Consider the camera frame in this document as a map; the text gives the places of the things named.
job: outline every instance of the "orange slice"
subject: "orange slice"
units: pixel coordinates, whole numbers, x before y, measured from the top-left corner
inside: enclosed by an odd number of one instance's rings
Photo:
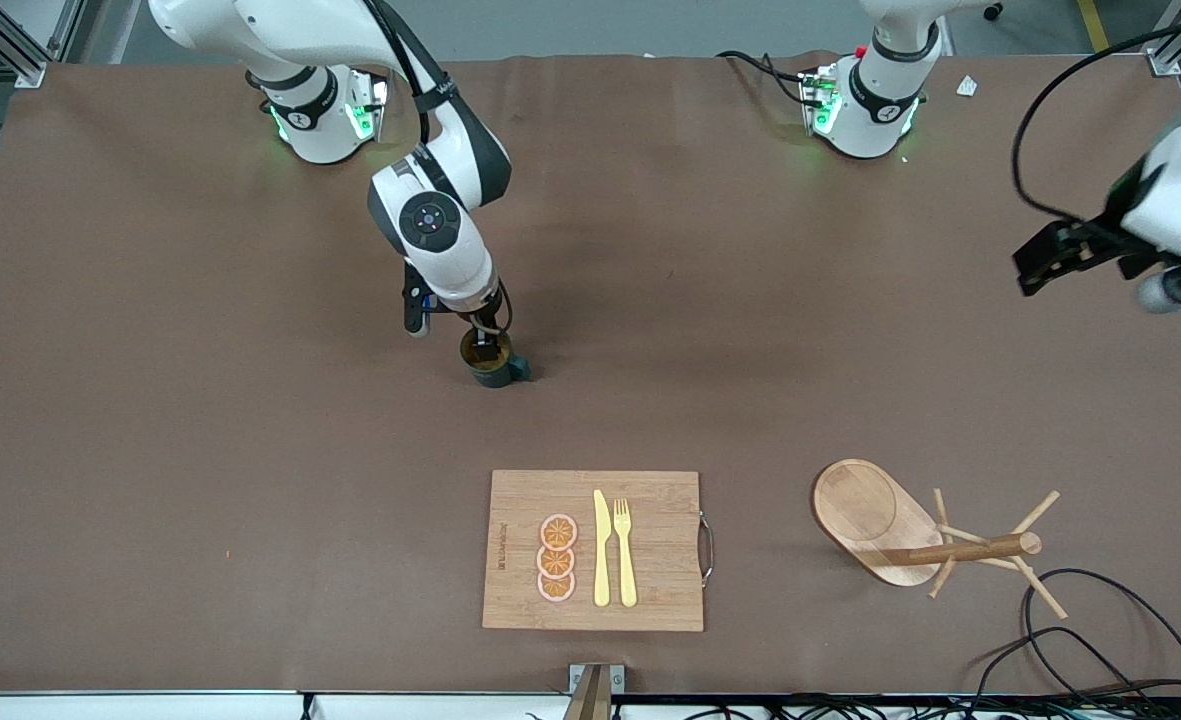
[[[541,523],[541,544],[550,550],[568,550],[578,542],[578,524],[567,515],[550,515]]]
[[[568,575],[567,578],[550,580],[544,575],[539,575],[536,577],[536,589],[539,589],[541,597],[544,597],[544,600],[563,602],[572,597],[572,591],[578,589],[578,577],[576,575]]]
[[[548,546],[536,548],[536,570],[549,580],[567,578],[576,561],[576,556],[572,555],[572,548],[568,550],[550,550]]]

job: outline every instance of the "green led light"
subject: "green led light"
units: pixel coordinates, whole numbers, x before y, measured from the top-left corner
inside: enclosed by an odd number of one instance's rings
[[[270,118],[274,118],[275,127],[279,127],[279,139],[291,144],[292,140],[288,140],[288,131],[283,129],[283,120],[279,119],[279,112],[273,105],[270,105]]]
[[[829,96],[826,105],[817,110],[817,123],[815,123],[817,132],[824,135],[831,131],[834,127],[834,118],[839,117],[839,111],[842,109],[842,97],[840,97],[839,92],[831,92],[831,96]]]
[[[911,111],[906,113],[906,123],[901,126],[901,135],[911,131],[911,120],[914,120],[914,111],[919,110],[919,100],[914,100],[914,105],[911,105]]]
[[[346,109],[348,110],[346,117],[350,118],[351,126],[354,127],[354,135],[360,140],[372,137],[372,113],[363,106],[346,105]]]

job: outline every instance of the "yellow plastic knife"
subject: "yellow plastic knife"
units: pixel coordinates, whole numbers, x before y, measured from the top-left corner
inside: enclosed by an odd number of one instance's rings
[[[608,589],[608,538],[612,537],[612,515],[603,491],[594,491],[594,603],[607,607],[612,602]]]

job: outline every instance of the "yellow plastic fork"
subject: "yellow plastic fork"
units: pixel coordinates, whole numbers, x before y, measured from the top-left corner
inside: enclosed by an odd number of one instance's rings
[[[612,529],[621,538],[621,603],[634,607],[639,602],[635,588],[635,564],[629,559],[629,500],[612,502]]]

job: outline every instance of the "brown tabletop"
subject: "brown tabletop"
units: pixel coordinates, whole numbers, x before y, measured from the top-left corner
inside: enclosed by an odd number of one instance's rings
[[[403,334],[365,196],[406,111],[311,166],[239,68],[51,68],[0,140],[0,689],[531,690],[600,660],[648,692],[974,688],[1022,578],[875,582],[809,515],[843,457],[974,532],[1059,489],[1035,568],[1181,629],[1181,315],[1110,268],[1025,300],[1009,260],[1044,223],[1010,138],[1069,61],[941,60],[881,161],[722,60],[456,65],[516,168],[476,212],[539,375],[504,391],[456,320]],[[1179,102],[1137,58],[1088,70],[1029,136],[1030,186],[1092,211]],[[706,630],[482,629],[494,469],[700,471]],[[1052,589],[1135,676],[1181,674],[1130,603]],[[991,687],[1055,689],[1029,656]]]

